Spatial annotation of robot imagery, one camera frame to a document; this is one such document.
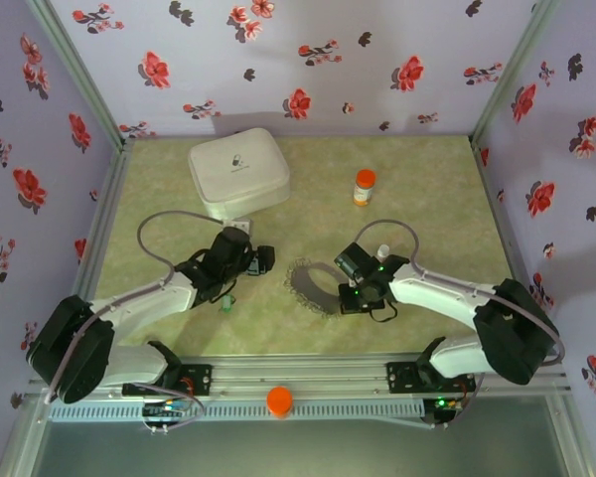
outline orange cap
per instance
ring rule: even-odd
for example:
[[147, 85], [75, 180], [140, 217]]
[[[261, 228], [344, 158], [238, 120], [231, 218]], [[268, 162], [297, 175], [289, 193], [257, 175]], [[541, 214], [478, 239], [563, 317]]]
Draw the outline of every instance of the orange cap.
[[267, 408], [276, 417], [283, 418], [289, 414], [294, 399], [287, 388], [278, 386], [267, 395]]
[[356, 183], [365, 189], [373, 187], [375, 184], [375, 172], [371, 169], [363, 169], [356, 176]]

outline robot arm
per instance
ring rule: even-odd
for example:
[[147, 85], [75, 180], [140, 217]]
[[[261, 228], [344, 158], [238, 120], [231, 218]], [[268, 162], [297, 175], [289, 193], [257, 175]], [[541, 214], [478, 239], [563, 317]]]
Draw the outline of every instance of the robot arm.
[[335, 262], [356, 284], [339, 286], [343, 314], [372, 312], [383, 308], [384, 301], [399, 302], [431, 309], [473, 330], [463, 338], [437, 338], [426, 348], [417, 367], [420, 379], [429, 385], [488, 372], [526, 385], [554, 345], [541, 328], [490, 298], [493, 295], [514, 303], [557, 334], [547, 315], [515, 280], [485, 285], [425, 270], [419, 273], [419, 267], [407, 258], [389, 255], [379, 262], [355, 242]]
[[76, 295], [62, 300], [31, 345], [27, 361], [49, 384], [75, 332], [95, 313], [107, 309], [78, 341], [58, 382], [57, 395], [72, 403], [98, 386], [149, 383], [171, 388], [181, 367], [174, 353], [159, 342], [142, 346], [120, 346], [119, 342], [165, 316], [215, 303], [231, 291], [239, 275], [266, 273], [274, 261], [273, 247], [263, 245], [254, 250], [248, 234], [227, 227], [211, 248], [176, 265], [169, 280], [92, 303]]

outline white box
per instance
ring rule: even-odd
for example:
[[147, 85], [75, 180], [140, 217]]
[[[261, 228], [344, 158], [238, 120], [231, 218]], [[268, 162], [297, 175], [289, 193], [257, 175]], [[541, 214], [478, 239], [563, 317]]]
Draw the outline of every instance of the white box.
[[215, 219], [236, 219], [289, 198], [289, 167], [266, 129], [195, 146], [188, 162], [197, 192]]

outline box lid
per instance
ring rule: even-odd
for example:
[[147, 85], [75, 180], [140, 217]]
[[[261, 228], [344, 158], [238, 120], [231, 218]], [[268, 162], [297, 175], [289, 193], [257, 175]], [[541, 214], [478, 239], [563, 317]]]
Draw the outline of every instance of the box lid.
[[190, 169], [206, 203], [227, 202], [283, 186], [289, 167], [269, 131], [260, 127], [190, 150]]

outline floral wallpaper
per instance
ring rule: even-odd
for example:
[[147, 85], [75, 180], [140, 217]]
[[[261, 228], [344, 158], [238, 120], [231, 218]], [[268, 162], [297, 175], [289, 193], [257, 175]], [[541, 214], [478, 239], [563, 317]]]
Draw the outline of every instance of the floral wallpaper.
[[26, 3], [0, 2], [0, 460], [26, 352], [72, 290], [111, 155]]
[[470, 134], [534, 0], [51, 3], [122, 135]]
[[596, 457], [596, 1], [558, 7], [479, 145], [509, 250], [566, 344]]

